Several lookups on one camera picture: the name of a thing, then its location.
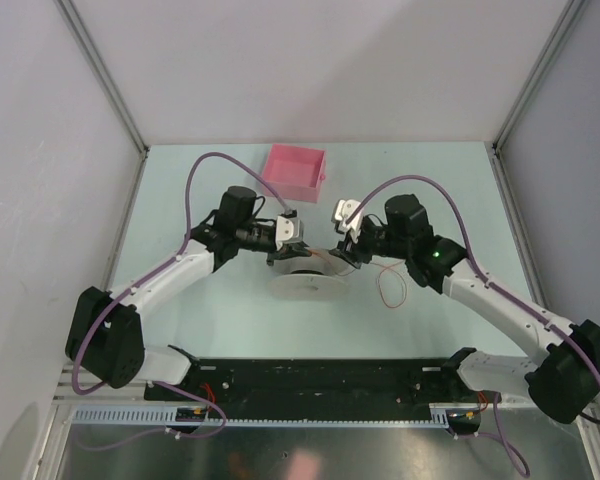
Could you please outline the white plastic spool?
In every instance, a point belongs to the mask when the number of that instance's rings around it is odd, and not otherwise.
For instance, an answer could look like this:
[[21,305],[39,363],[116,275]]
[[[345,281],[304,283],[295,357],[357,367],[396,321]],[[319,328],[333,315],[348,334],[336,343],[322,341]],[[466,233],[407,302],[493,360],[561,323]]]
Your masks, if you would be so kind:
[[348,292],[345,277],[353,267],[324,249],[310,249],[308,256],[274,260],[269,283],[272,294],[284,300],[331,301]]

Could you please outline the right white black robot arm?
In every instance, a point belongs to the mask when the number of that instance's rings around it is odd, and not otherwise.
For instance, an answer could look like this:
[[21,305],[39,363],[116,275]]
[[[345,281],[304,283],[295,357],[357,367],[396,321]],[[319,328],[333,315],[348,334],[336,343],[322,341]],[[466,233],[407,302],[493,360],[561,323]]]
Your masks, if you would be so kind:
[[477,313],[512,340],[524,358],[463,348],[441,376],[443,393],[464,401],[475,391],[530,399],[545,415],[573,422],[600,395],[600,326],[580,324],[525,300],[498,284],[466,247],[437,235],[413,194],[386,201],[375,223],[355,200],[339,200],[332,221],[343,235],[332,253],[354,268],[374,257],[404,263],[411,279]]

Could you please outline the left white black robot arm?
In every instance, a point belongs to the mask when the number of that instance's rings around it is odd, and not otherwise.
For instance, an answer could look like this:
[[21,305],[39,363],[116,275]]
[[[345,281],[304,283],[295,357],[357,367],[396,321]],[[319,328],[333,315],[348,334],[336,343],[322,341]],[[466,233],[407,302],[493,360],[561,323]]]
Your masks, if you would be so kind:
[[263,203],[253,190],[231,186],[219,207],[197,226],[188,227],[183,244],[161,264],[126,285],[110,290],[90,287],[81,293],[65,346],[74,365],[76,393],[90,392],[77,380],[80,369],[113,389],[144,381],[165,383],[182,400],[199,392],[201,376],[192,369],[193,357],[173,345],[149,345],[143,329],[163,304],[218,271],[240,251],[276,260],[305,248],[297,212],[261,219]]

